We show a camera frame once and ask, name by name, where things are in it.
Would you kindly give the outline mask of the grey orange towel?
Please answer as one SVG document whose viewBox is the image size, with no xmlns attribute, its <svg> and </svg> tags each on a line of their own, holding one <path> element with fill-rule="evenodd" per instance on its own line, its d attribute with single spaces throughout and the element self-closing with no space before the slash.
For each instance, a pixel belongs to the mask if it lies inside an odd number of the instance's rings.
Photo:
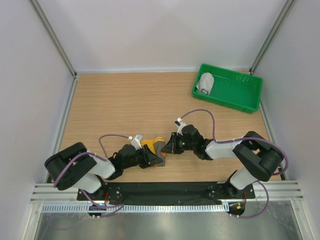
<svg viewBox="0 0 320 240">
<path fill-rule="evenodd" d="M 162 159 L 162 162 L 157 163 L 155 167 L 164 167 L 166 165 L 166 153 L 162 152 L 166 142 L 162 137 L 156 135 L 155 139 L 142 140 L 141 144 L 147 145 L 153 154 Z"/>
</svg>

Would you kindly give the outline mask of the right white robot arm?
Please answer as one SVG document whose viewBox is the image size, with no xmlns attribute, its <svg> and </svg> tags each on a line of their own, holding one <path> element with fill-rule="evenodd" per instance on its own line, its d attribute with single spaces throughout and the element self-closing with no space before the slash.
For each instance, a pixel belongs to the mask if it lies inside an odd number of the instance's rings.
<svg viewBox="0 0 320 240">
<path fill-rule="evenodd" d="M 269 181 L 281 162 L 287 159 L 277 145 L 255 131 L 241 138 L 216 141 L 204 138 L 192 124 L 182 125 L 173 132 L 161 151 L 176 155 L 193 151 L 199 159 L 207 161 L 237 158 L 243 168 L 232 173 L 216 190 L 227 198 L 237 198 L 252 183 Z"/>
</svg>

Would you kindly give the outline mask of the grey panda towel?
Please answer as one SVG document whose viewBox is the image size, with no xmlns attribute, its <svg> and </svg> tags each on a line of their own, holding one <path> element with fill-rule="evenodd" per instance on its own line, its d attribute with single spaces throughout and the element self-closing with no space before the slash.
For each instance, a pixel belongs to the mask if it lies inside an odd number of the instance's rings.
<svg viewBox="0 0 320 240">
<path fill-rule="evenodd" d="M 214 76 L 209 72 L 205 72 L 200 76 L 196 84 L 196 91 L 200 94 L 210 95 L 214 82 Z"/>
</svg>

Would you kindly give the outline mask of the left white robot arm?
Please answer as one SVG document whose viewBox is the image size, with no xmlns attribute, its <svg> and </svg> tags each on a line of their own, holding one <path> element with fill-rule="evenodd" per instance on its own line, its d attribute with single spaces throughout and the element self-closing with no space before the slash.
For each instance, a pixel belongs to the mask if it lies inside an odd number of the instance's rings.
<svg viewBox="0 0 320 240">
<path fill-rule="evenodd" d="M 103 180 L 114 180 L 131 167 L 145 169 L 161 165 L 165 158 L 160 149 L 152 151 L 147 144 L 139 149 L 125 144 L 111 157 L 103 158 L 77 142 L 49 157 L 44 166 L 58 190 L 75 187 L 86 191 L 93 199 L 101 200 L 106 194 Z"/>
</svg>

